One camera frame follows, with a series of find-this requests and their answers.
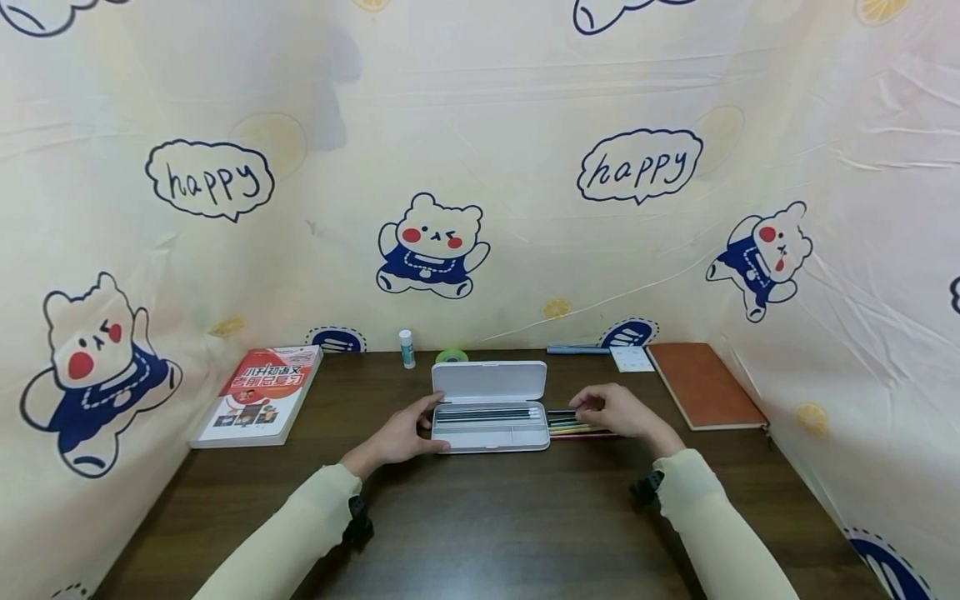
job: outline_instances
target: red cheek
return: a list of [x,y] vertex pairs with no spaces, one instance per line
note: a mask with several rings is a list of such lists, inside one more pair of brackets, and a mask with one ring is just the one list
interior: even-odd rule
[[93,371],[93,359],[86,352],[74,352],[66,365],[71,379],[83,379]]

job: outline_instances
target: brown notebook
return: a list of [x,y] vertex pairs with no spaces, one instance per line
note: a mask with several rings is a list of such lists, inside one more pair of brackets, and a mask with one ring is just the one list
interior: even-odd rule
[[653,344],[647,353],[693,431],[767,424],[709,344]]

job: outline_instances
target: desk surface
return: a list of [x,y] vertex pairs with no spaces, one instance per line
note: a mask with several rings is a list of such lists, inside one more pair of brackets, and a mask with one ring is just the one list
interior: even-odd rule
[[[690,432],[655,373],[617,372],[609,356],[470,355],[545,360],[547,408],[564,407],[590,383],[625,385],[703,453],[801,598],[885,597],[761,432]],[[97,600],[190,598],[311,473],[431,391],[434,354],[418,358],[408,372],[393,353],[327,355],[286,445],[192,452]],[[554,442],[535,453],[421,457],[384,468],[364,489],[375,537],[361,554],[334,550],[296,597],[703,597],[669,525],[649,509],[631,507],[627,486],[650,466],[636,442],[596,440]]]

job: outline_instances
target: tape roll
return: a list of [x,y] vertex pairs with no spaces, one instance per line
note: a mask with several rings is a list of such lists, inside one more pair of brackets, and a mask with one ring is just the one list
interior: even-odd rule
[[462,350],[456,348],[444,350],[440,354],[437,354],[437,363],[466,363],[469,359],[467,354]]

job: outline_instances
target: lemon slice print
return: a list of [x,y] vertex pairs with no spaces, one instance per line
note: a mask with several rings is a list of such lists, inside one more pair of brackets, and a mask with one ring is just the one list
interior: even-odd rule
[[380,12],[387,8],[390,0],[353,0],[353,4],[367,12]]
[[868,27],[879,27],[894,20],[909,5],[909,0],[856,0],[856,18]]
[[264,155],[277,180],[290,177],[306,158],[303,127],[282,112],[252,114],[233,126],[230,141]]
[[236,335],[244,329],[247,328],[247,320],[243,317],[233,316],[229,319],[224,319],[216,325],[212,326],[207,333],[214,337],[218,338],[228,338],[231,335]]
[[569,315],[571,309],[570,300],[566,298],[554,298],[548,300],[540,312],[545,319],[553,320]]
[[740,142],[746,117],[738,107],[717,107],[705,114],[693,127],[704,140],[704,151],[697,161],[695,177],[709,175],[720,168]]
[[804,402],[797,407],[797,422],[811,437],[825,440],[829,433],[829,417],[827,411],[811,402]]

